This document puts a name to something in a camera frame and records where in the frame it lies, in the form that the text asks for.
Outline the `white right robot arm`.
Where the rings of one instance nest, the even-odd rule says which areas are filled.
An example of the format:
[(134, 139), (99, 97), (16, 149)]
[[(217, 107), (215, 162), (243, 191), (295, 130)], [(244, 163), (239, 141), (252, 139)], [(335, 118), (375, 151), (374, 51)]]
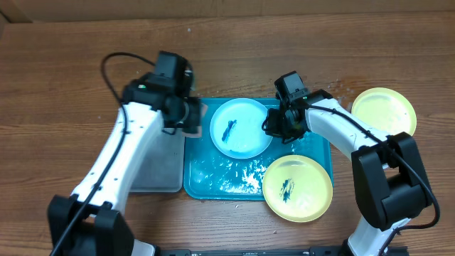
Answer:
[(339, 255), (391, 255), (403, 230), (427, 229), (440, 219), (417, 144), (406, 132), (390, 135), (355, 118), (324, 90), (277, 93), (262, 128), (287, 144), (313, 132), (352, 164), (355, 200), (362, 215)]

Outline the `pink and green sponge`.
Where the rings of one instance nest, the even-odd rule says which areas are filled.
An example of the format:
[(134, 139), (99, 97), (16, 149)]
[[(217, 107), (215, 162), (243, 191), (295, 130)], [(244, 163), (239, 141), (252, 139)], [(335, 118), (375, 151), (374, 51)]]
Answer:
[(207, 109), (208, 106), (203, 103), (199, 103), (198, 106), (191, 106), (189, 116), (181, 129), (184, 137), (199, 138), (202, 136), (202, 121)]

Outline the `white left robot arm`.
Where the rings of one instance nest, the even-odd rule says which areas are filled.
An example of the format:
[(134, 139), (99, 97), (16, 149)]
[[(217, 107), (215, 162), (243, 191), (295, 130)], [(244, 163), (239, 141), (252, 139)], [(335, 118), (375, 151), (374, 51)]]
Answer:
[(119, 97), (119, 114), (90, 172), (68, 198), (48, 206), (52, 255), (155, 255), (124, 219), (128, 195), (150, 148), (165, 152), (162, 136), (200, 130), (202, 104), (189, 92), (193, 73), (147, 73)]

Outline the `yellow plate with blue stain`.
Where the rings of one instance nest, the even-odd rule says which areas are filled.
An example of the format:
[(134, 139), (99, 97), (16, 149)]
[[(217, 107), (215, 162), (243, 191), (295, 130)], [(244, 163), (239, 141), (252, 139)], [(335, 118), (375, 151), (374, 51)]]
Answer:
[(410, 101), (400, 93), (375, 87), (356, 97), (351, 113), (362, 122), (392, 135), (406, 132), (413, 135), (417, 116)]

